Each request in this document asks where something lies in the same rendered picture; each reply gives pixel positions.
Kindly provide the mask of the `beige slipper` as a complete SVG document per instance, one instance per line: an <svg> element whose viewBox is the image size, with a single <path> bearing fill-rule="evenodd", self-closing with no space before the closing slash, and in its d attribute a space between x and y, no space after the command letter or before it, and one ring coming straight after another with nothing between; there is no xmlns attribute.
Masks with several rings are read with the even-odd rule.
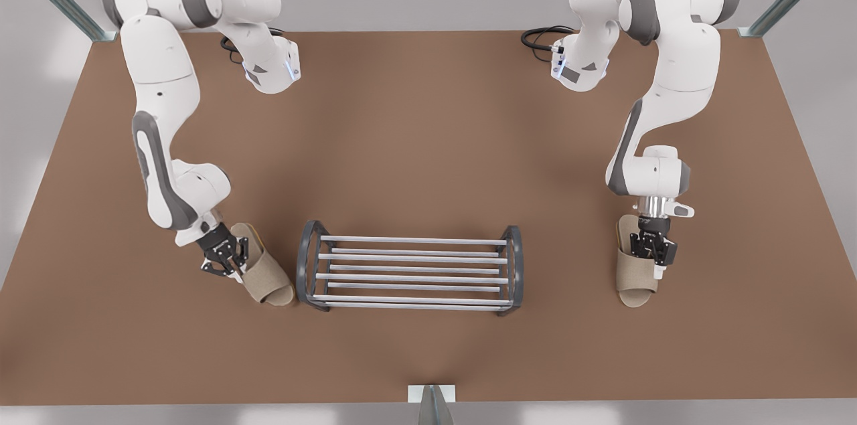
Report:
<svg viewBox="0 0 857 425"><path fill-rule="evenodd" d="M261 242L254 227L248 223L236 223L230 231L232 235L248 240L248 258L242 278L248 294L258 303L276 307L291 305L295 297L291 279Z"/></svg>
<svg viewBox="0 0 857 425"><path fill-rule="evenodd" d="M639 218L624 215L616 227L618 252L616 264L616 290L627 307L640 307L658 290L653 258L640 258L631 251L631 235L639 233Z"/></svg>

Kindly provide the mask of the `grey metal shoe rack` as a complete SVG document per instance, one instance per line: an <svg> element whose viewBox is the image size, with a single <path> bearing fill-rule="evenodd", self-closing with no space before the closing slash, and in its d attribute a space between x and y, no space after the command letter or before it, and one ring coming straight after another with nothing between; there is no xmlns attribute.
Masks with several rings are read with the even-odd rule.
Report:
<svg viewBox="0 0 857 425"><path fill-rule="evenodd" d="M495 240L333 235L305 224L296 295L319 311L334 307L483 311L505 316L524 297L522 234Z"/></svg>

